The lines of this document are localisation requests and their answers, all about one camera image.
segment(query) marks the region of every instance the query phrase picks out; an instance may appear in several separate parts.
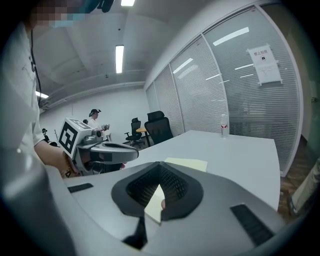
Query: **office chair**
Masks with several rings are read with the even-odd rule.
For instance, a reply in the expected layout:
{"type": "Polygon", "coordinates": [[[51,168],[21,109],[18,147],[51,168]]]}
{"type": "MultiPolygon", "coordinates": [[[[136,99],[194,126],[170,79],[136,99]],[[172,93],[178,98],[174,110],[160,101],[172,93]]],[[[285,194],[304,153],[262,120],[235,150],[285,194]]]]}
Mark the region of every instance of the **office chair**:
{"type": "Polygon", "coordinates": [[[127,141],[132,142],[130,144],[130,146],[138,145],[139,148],[141,148],[140,144],[141,143],[145,144],[144,141],[138,141],[138,140],[140,140],[140,138],[142,136],[141,132],[137,132],[137,129],[139,129],[140,127],[141,127],[141,121],[139,121],[137,117],[132,119],[132,123],[131,123],[131,133],[132,133],[132,135],[129,136],[129,132],[125,133],[127,135],[127,138],[125,138],[125,139],[127,141]]]}
{"type": "Polygon", "coordinates": [[[155,145],[174,137],[171,132],[169,119],[165,117],[162,111],[152,112],[147,115],[148,122],[144,124],[144,127],[155,145]]]}

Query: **window blinds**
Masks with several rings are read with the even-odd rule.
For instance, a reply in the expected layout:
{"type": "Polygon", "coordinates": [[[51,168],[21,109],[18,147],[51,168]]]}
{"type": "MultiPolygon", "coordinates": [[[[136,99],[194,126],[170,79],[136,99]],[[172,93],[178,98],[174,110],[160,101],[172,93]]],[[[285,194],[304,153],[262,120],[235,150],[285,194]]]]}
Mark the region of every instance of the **window blinds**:
{"type": "Polygon", "coordinates": [[[226,81],[230,133],[274,139],[280,171],[286,172],[297,141],[302,102],[295,69],[282,39],[255,8],[228,18],[205,33],[205,38],[226,81]],[[260,86],[247,49],[266,44],[279,61],[282,83],[260,86]]]}
{"type": "Polygon", "coordinates": [[[152,83],[148,87],[148,89],[146,89],[145,93],[146,93],[146,98],[148,100],[150,112],[159,111],[160,108],[159,108],[158,98],[156,94],[155,84],[152,83]]]}
{"type": "Polygon", "coordinates": [[[160,110],[169,119],[173,136],[183,134],[184,125],[179,100],[169,66],[157,77],[154,86],[160,110]]]}
{"type": "Polygon", "coordinates": [[[185,131],[221,132],[226,95],[213,55],[201,36],[171,63],[185,131]]]}

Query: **water bottle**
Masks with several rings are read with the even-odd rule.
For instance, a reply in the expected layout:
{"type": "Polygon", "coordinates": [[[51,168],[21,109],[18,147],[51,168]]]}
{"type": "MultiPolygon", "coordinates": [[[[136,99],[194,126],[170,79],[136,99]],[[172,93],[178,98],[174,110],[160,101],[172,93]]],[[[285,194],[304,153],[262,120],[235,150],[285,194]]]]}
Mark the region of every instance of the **water bottle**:
{"type": "Polygon", "coordinates": [[[221,115],[221,137],[226,138],[229,135],[228,119],[226,114],[221,115]]]}

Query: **black rubber pad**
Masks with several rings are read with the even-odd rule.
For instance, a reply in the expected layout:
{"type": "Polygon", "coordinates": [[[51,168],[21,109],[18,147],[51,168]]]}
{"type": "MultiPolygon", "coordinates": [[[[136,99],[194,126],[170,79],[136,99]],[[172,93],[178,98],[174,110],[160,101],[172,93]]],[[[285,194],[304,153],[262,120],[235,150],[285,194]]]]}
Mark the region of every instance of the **black rubber pad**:
{"type": "Polygon", "coordinates": [[[230,209],[255,246],[263,244],[274,236],[246,205],[240,204],[230,209]]]}
{"type": "Polygon", "coordinates": [[[68,190],[70,191],[70,193],[75,193],[75,192],[79,192],[79,191],[90,189],[90,188],[93,188],[93,185],[90,183],[85,183],[81,185],[70,186],[68,187],[68,190]]]}

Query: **white wall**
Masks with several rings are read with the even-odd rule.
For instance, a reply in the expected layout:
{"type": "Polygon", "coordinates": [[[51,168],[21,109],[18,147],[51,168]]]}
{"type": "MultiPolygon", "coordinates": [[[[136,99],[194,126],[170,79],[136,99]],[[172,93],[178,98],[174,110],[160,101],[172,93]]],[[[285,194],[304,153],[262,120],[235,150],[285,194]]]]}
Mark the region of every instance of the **white wall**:
{"type": "Polygon", "coordinates": [[[116,143],[126,142],[125,133],[130,132],[131,135],[133,118],[138,118],[143,127],[148,121],[147,113],[150,112],[146,93],[142,88],[109,90],[47,110],[40,115],[41,128],[46,128],[49,139],[56,141],[55,130],[59,137],[65,118],[89,120],[92,109],[101,110],[98,122],[100,125],[110,124],[111,138],[116,143]]]}
{"type": "Polygon", "coordinates": [[[162,52],[146,77],[144,89],[146,90],[151,85],[151,83],[159,75],[161,70],[169,63],[169,61],[192,39],[200,35],[201,32],[212,26],[216,21],[224,16],[255,2],[258,1],[215,0],[206,5],[190,19],[190,21],[180,30],[176,37],[162,52]]]}

